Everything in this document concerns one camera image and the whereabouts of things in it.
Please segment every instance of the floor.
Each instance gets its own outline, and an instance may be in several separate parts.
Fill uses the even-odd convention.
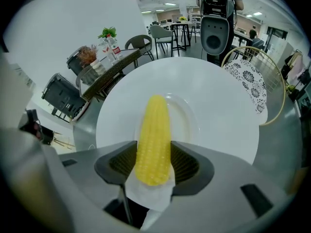
[[[171,56],[170,45],[166,54],[158,48],[158,57],[167,58]],[[156,59],[156,50],[153,44],[152,53]],[[178,56],[177,50],[173,51],[173,56]],[[206,59],[206,53],[202,51],[200,37],[195,43],[194,35],[191,38],[191,47],[187,51],[180,50],[180,56]],[[141,66],[151,61],[150,57],[142,56],[138,60]],[[134,69],[131,64],[124,69],[127,74]],[[75,123],[73,136],[77,151],[92,149],[96,147],[96,124],[103,102],[93,100]],[[301,127],[300,120],[292,101],[286,97],[285,105],[278,119],[268,126],[259,128],[259,146],[253,165],[269,177],[274,183],[288,191],[293,181],[297,168],[301,163]]]

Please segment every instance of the corn on the cob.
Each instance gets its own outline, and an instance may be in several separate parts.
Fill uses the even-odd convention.
[[[171,129],[165,98],[153,95],[147,104],[135,164],[136,177],[147,185],[164,184],[171,166]]]

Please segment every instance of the ceiling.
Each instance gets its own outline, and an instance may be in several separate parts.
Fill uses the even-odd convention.
[[[139,6],[141,11],[155,11],[157,9],[170,10],[172,6],[164,5],[165,3],[175,3],[174,6],[178,9],[178,0],[144,0]],[[197,7],[195,0],[185,0],[187,7]],[[255,12],[261,12],[262,15],[251,18],[256,22],[262,23],[286,23],[290,24],[289,20],[278,13],[274,8],[266,5],[259,0],[243,0],[244,10],[239,12],[240,15],[253,15]]]
[[[165,3],[175,3],[176,6],[165,5]],[[285,23],[290,24],[287,18],[278,13],[274,8],[266,5],[259,0],[243,0],[245,9],[239,12],[241,15],[252,15],[255,12],[261,12],[260,16],[253,16],[251,19],[255,21],[262,21],[263,23]],[[187,7],[196,7],[195,0],[185,0]],[[155,10],[171,10],[178,9],[178,0],[144,0],[140,2],[139,6],[141,11],[155,11]]]

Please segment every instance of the dining table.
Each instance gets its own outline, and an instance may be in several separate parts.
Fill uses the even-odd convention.
[[[97,147],[138,141],[146,105],[155,94],[166,100],[172,140],[253,163],[259,124],[249,94],[224,68],[188,57],[152,61],[121,79],[100,110]]]
[[[136,60],[139,57],[139,49],[121,50],[121,57],[114,63],[110,63],[107,57],[100,60],[106,70],[103,74],[98,74],[91,66],[85,67],[76,78],[80,97],[85,101],[94,97],[104,100],[112,86],[125,76],[122,71],[124,68],[132,62],[137,68]]]
[[[178,34],[176,37],[176,43],[178,44],[178,47],[184,51],[187,51],[187,47],[191,47],[191,37],[190,37],[190,32],[189,32],[189,23],[173,23],[171,24],[171,29],[174,31],[175,29],[177,30],[178,28],[182,27],[182,31],[184,32],[184,45],[180,45],[178,43]]]

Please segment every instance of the wall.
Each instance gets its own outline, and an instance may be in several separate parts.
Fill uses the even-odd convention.
[[[17,128],[32,92],[0,51],[0,127]]]
[[[142,14],[142,19],[146,27],[149,27],[153,21],[157,21],[156,13]]]
[[[259,23],[256,23],[256,22],[249,20],[247,18],[238,16],[237,25],[235,28],[239,27],[239,28],[245,29],[247,34],[248,34],[249,31],[253,28],[253,25],[256,26],[255,30],[259,33],[260,32],[260,24]]]
[[[75,83],[67,57],[98,43],[103,27],[112,26],[121,48],[131,37],[146,34],[136,0],[34,0],[19,10],[3,38],[12,61],[43,90],[57,72]]]
[[[157,13],[157,20],[160,22],[161,20],[165,19],[172,19],[173,15],[179,15],[180,11],[178,10],[170,10],[170,11],[164,11],[161,13]]]
[[[285,23],[262,24],[259,34],[267,33],[268,27],[287,31],[288,34],[286,41],[293,47],[294,50],[299,49],[303,53],[303,63],[306,67],[308,67],[310,62],[310,58],[308,57],[310,43],[307,36],[305,34],[301,34],[297,30],[290,29],[293,26]]]

